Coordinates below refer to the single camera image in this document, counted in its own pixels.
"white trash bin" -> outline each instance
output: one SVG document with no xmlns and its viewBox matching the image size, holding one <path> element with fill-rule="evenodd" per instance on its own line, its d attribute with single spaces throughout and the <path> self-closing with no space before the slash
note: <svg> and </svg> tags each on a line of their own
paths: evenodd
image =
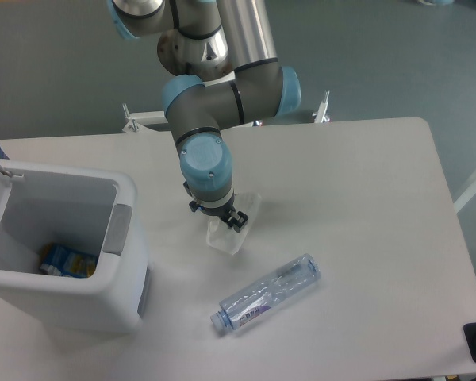
<svg viewBox="0 0 476 381">
<path fill-rule="evenodd" d="M 0 160 L 0 298 L 49 325 L 136 329 L 150 269 L 135 205 L 127 175 Z M 95 273 L 42 275 L 52 242 L 98 256 Z"/>
</svg>

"bottle cap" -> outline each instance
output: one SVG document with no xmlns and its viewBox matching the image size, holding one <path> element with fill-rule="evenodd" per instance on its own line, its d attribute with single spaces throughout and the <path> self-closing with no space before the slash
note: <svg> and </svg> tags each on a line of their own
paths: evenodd
<svg viewBox="0 0 476 381">
<path fill-rule="evenodd" d="M 210 317 L 210 320 L 213 323 L 213 326 L 215 327 L 215 330 L 219 333 L 222 334 L 225 332 L 225 324 L 224 320 L 222 319 L 222 316 L 216 312 Z"/>
</svg>

